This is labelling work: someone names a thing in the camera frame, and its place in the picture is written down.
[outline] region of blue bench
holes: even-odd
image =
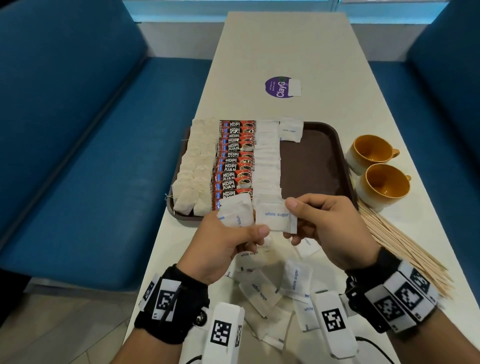
[[[138,288],[211,61],[148,57],[120,0],[18,0],[0,35],[0,268]]]
[[[370,67],[480,302],[480,2],[451,0],[407,61]]]

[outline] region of orange cup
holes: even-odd
[[[376,135],[361,135],[356,138],[345,154],[345,160],[356,174],[365,173],[372,164],[386,163],[400,154],[390,143]]]
[[[411,177],[384,163],[367,168],[357,184],[357,194],[370,207],[382,209],[410,192]]]

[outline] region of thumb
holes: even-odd
[[[257,242],[270,233],[266,225],[251,225],[245,228],[228,228],[226,241],[230,246],[237,246],[245,242]]]
[[[285,206],[296,217],[307,220],[316,226],[322,222],[323,216],[326,213],[326,211],[314,208],[293,197],[289,197],[285,200]]]

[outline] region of white wall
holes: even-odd
[[[353,24],[369,61],[403,61],[426,25]],[[213,59],[223,23],[140,23],[139,27],[158,57]]]

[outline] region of forearm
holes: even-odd
[[[402,364],[480,363],[480,352],[440,309],[415,332],[397,335],[390,331],[388,337]]]
[[[170,345],[134,328],[111,364],[177,364],[182,344]]]

